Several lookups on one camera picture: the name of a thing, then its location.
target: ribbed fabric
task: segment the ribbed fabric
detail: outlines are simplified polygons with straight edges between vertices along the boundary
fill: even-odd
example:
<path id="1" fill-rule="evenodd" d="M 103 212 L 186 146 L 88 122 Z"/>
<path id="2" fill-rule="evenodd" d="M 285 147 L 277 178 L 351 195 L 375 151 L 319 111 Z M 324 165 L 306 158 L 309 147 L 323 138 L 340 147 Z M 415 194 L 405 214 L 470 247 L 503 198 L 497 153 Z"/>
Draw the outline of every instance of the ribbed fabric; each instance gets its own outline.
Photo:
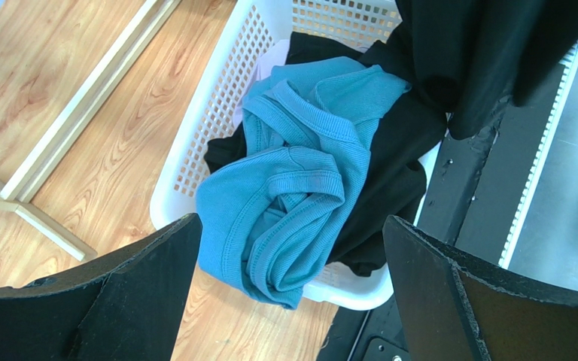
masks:
<path id="1" fill-rule="evenodd" d="M 379 119 L 408 84 L 335 58 L 273 69 L 243 101 L 248 156 L 198 189 L 200 267 L 295 309 L 367 176 Z"/>

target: wooden frame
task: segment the wooden frame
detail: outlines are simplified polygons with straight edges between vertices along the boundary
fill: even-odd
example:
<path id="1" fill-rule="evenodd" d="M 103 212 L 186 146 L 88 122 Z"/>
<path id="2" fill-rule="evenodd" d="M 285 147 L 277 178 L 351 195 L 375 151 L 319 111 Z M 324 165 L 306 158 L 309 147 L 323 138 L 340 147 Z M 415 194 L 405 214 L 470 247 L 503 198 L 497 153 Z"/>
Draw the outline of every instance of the wooden frame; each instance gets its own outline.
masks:
<path id="1" fill-rule="evenodd" d="M 180 1 L 145 0 L 11 179 L 0 181 L 0 211 L 19 215 L 80 261 L 95 250 L 30 202 Z"/>

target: basket grid holes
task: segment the basket grid holes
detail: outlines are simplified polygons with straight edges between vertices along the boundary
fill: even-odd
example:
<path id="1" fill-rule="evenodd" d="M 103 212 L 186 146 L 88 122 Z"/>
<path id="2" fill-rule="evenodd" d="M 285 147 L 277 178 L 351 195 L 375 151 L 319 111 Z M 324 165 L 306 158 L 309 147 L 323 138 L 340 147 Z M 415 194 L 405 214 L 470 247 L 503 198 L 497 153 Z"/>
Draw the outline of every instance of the basket grid holes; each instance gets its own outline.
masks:
<path id="1" fill-rule="evenodd" d="M 401 21 L 395 11 L 361 2 L 328 0 L 326 3 L 294 0 L 294 31 L 333 38 L 350 47 L 368 47 L 376 40 L 386 41 Z M 199 184 L 209 176 L 203 159 L 206 143 L 233 133 L 233 112 L 246 92 L 257 57 L 273 44 L 269 30 L 253 6 L 211 93 L 174 190 L 193 197 Z"/>
<path id="2" fill-rule="evenodd" d="M 350 47 L 386 41 L 401 19 L 396 11 L 348 0 L 294 0 L 294 31 L 333 38 Z"/>
<path id="3" fill-rule="evenodd" d="M 338 274 L 336 273 L 336 270 L 333 268 L 335 268 L 335 266 L 332 265 L 323 268 L 322 272 L 315 279 L 317 281 L 329 284 L 334 287 L 339 286 Z"/>
<path id="4" fill-rule="evenodd" d="M 253 6 L 224 64 L 218 83 L 211 92 L 201 122 L 196 127 L 184 164 L 173 185 L 175 191 L 193 197 L 199 184 L 209 176 L 203 159 L 207 142 L 233 134 L 233 112 L 245 94 L 257 57 L 273 44 L 269 30 Z"/>

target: white cloth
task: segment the white cloth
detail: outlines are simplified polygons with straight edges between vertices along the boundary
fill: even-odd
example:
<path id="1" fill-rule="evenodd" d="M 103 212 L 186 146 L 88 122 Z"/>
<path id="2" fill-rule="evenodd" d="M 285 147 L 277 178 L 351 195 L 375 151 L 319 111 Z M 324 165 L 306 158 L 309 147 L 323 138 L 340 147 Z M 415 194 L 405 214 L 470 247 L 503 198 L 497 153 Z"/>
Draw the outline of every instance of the white cloth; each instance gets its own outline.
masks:
<path id="1" fill-rule="evenodd" d="M 256 66 L 254 67 L 254 76 L 249 80 L 245 93 L 249 91 L 253 83 L 262 79 L 268 78 L 271 75 L 271 70 L 274 66 L 283 66 L 287 61 L 287 54 L 289 53 L 289 40 L 280 40 L 272 46 L 266 53 L 260 56 Z M 233 112 L 233 128 L 237 128 L 242 123 L 242 98 L 236 105 Z"/>

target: black fabric hanging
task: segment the black fabric hanging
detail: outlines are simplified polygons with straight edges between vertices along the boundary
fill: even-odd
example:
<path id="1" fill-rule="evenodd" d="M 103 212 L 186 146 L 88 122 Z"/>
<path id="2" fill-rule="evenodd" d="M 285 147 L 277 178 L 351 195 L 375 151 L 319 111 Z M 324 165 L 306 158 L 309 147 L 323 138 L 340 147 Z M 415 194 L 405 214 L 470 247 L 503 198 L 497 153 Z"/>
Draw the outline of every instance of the black fabric hanging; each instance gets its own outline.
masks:
<path id="1" fill-rule="evenodd" d="M 192 214 L 89 263 L 0 288 L 0 359 L 169 360 L 201 231 Z"/>
<path id="2" fill-rule="evenodd" d="M 525 105 L 578 39 L 578 1 L 396 3 L 403 22 L 387 41 L 399 53 L 393 66 L 405 79 L 414 74 L 410 82 L 429 105 L 454 112 L 449 131 L 456 139 L 504 112 L 505 95 Z"/>

